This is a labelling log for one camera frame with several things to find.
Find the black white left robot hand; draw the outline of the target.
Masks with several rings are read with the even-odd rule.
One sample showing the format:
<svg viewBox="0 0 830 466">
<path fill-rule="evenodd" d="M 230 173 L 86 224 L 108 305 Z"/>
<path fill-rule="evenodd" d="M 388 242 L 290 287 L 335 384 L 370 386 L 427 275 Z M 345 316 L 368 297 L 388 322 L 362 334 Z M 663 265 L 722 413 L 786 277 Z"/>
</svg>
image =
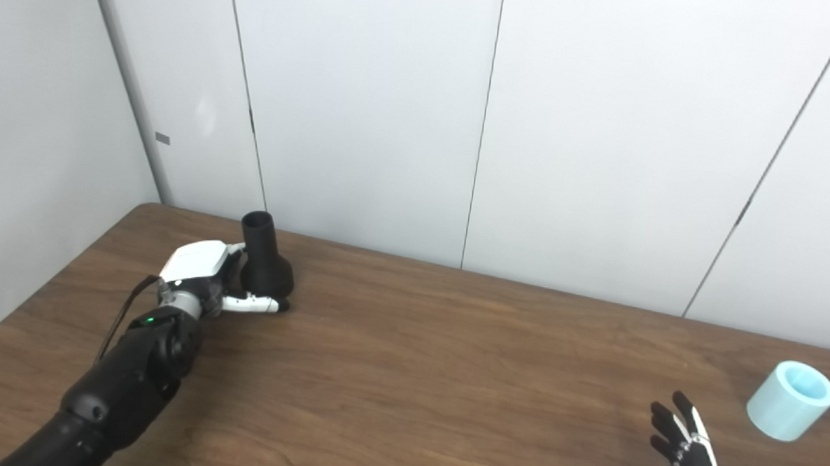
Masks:
<svg viewBox="0 0 830 466">
<path fill-rule="evenodd" d="M 226 313 L 269 315 L 290 310 L 286 298 L 229 288 L 246 244 L 206 240 L 176 249 L 157 280 L 157 305 L 174 306 L 196 320 Z"/>
</svg>

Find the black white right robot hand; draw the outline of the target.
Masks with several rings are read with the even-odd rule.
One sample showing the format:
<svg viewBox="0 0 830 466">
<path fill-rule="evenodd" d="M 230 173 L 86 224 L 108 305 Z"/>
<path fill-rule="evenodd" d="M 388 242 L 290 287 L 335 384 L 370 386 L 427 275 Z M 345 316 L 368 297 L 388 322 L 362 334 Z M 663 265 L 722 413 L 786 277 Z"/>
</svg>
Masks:
<svg viewBox="0 0 830 466">
<path fill-rule="evenodd" d="M 667 466 L 719 466 L 710 435 L 695 405 L 682 391 L 673 393 L 676 411 L 660 401 L 652 402 L 651 425 L 656 430 L 649 444 Z"/>
</svg>

